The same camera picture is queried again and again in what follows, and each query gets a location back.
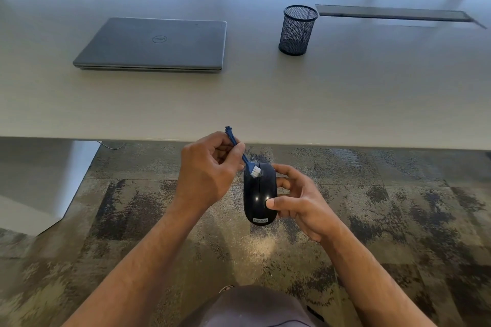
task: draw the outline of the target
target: hand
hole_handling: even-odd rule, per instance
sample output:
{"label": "hand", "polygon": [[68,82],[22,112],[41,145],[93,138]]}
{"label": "hand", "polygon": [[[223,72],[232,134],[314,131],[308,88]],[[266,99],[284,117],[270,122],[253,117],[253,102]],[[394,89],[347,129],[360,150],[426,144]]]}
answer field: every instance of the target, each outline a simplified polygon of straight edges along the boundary
{"label": "hand", "polygon": [[291,166],[272,164],[276,172],[287,177],[277,177],[279,188],[290,190],[278,198],[266,201],[266,206],[278,212],[279,217],[293,217],[299,228],[310,239],[320,242],[328,235],[329,226],[339,220],[326,203],[314,182]]}
{"label": "hand", "polygon": [[244,168],[245,149],[244,143],[233,146],[224,132],[184,146],[175,204],[202,215],[225,195],[237,171]]}

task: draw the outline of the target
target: floor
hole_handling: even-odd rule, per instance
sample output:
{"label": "floor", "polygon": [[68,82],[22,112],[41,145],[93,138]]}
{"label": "floor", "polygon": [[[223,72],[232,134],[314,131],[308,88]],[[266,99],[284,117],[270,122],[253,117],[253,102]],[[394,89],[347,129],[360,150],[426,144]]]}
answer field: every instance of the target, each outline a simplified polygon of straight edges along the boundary
{"label": "floor", "polygon": [[[180,143],[100,148],[65,218],[38,237],[0,229],[0,326],[59,326],[174,195]],[[356,236],[440,326],[491,325],[491,154],[253,145],[311,176]],[[152,325],[176,325],[226,284],[301,299],[359,326],[329,258],[296,225],[251,225],[241,176],[193,229]]]}

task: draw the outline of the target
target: white tabletop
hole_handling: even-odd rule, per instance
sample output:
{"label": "white tabletop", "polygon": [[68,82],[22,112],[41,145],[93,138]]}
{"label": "white tabletop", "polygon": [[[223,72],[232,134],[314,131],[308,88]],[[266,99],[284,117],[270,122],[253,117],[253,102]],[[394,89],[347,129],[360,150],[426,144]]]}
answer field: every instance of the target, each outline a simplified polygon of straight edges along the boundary
{"label": "white tabletop", "polygon": [[[0,0],[0,136],[491,149],[491,36],[478,26],[320,17],[278,51],[291,4],[464,10],[489,0]],[[225,20],[219,74],[83,71],[112,16]]]}

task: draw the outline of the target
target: dell logo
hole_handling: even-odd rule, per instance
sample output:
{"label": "dell logo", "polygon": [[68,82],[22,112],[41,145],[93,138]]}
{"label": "dell logo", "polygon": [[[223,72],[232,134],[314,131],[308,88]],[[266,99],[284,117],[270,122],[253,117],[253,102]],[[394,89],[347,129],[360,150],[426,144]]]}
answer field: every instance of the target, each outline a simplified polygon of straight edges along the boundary
{"label": "dell logo", "polygon": [[164,37],[163,35],[157,35],[156,37],[153,37],[152,41],[154,43],[163,43],[167,40],[167,37]]}

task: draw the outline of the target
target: forearm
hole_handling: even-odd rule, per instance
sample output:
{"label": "forearm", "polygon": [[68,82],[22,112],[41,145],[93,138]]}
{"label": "forearm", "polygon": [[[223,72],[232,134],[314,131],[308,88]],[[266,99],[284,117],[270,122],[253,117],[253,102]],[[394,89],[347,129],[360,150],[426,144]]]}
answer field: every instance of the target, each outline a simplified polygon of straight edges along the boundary
{"label": "forearm", "polygon": [[321,245],[366,323],[434,326],[341,220]]}
{"label": "forearm", "polygon": [[201,214],[173,202],[148,234],[111,271],[65,326],[146,325],[158,303],[166,276]]}

